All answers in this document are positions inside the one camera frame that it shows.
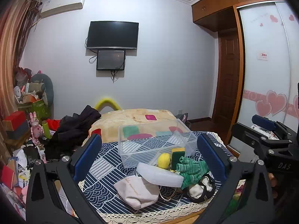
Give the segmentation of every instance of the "television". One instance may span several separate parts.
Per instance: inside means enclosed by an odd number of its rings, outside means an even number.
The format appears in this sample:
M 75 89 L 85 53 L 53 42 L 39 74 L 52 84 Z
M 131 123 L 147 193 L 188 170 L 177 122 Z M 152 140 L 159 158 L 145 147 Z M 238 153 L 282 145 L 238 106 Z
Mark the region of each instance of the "television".
M 87 49 L 137 49 L 139 23 L 91 21 Z
M 97 71 L 122 71 L 125 69 L 125 51 L 99 49 Z

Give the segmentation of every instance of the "striped curtain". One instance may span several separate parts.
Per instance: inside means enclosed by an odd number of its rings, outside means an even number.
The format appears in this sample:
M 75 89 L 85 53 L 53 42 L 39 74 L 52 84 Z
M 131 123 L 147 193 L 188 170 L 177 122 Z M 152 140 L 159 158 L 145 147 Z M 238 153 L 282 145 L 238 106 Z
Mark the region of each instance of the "striped curtain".
M 13 0 L 0 17 L 0 121 L 18 110 L 13 82 L 39 4 L 40 0 Z M 4 143 L 6 137 L 0 123 L 0 154 L 4 162 L 10 156 Z

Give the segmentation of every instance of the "clear plastic box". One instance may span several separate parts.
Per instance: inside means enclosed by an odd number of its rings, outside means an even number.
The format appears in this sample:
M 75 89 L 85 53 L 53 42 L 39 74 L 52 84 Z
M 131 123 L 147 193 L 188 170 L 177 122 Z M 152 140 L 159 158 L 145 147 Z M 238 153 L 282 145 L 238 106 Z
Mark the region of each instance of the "clear plastic box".
M 171 155 L 178 147 L 185 147 L 185 156 L 194 155 L 196 142 L 197 136 L 179 119 L 118 128 L 118 153 L 125 168 L 139 162 L 155 165 L 162 153 Z

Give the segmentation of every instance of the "pink bunny toy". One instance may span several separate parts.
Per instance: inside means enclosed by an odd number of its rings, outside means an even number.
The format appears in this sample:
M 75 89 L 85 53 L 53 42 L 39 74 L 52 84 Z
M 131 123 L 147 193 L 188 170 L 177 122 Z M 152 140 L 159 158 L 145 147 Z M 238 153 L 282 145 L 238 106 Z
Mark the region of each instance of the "pink bunny toy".
M 31 123 L 31 137 L 32 137 L 32 142 L 38 146 L 39 145 L 39 140 L 38 137 L 43 134 L 43 130 L 41 125 L 38 122 L 38 119 L 36 117 L 36 112 L 33 112 L 29 114 L 30 115 L 30 123 Z

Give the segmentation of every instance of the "white air conditioner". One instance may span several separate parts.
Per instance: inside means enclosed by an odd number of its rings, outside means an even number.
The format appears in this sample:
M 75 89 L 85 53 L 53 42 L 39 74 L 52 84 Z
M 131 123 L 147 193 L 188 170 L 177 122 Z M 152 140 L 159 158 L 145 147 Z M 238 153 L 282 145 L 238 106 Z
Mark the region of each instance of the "white air conditioner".
M 41 9 L 41 17 L 82 9 L 85 0 L 47 0 Z

